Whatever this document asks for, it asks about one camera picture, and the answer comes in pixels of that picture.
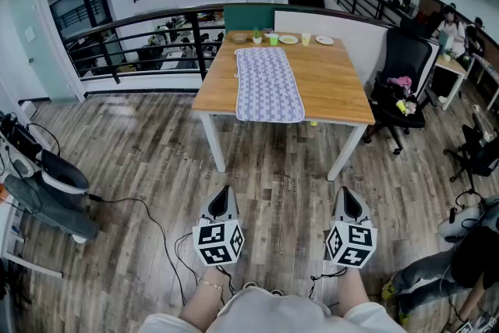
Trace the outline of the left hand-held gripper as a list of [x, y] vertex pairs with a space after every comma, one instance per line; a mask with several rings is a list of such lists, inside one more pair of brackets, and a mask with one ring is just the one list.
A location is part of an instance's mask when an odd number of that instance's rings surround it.
[[231, 186], [223, 186], [202, 204], [198, 224], [193, 226], [193, 246], [206, 267], [234, 264], [245, 236], [239, 223], [239, 208]]

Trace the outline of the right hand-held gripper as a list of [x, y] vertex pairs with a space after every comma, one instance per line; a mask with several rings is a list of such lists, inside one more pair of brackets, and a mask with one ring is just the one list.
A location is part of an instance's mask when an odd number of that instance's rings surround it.
[[377, 229], [373, 226], [365, 199], [348, 189], [348, 216], [345, 212], [346, 187], [339, 188], [330, 230], [325, 234], [325, 260], [334, 265], [362, 268], [377, 249]]

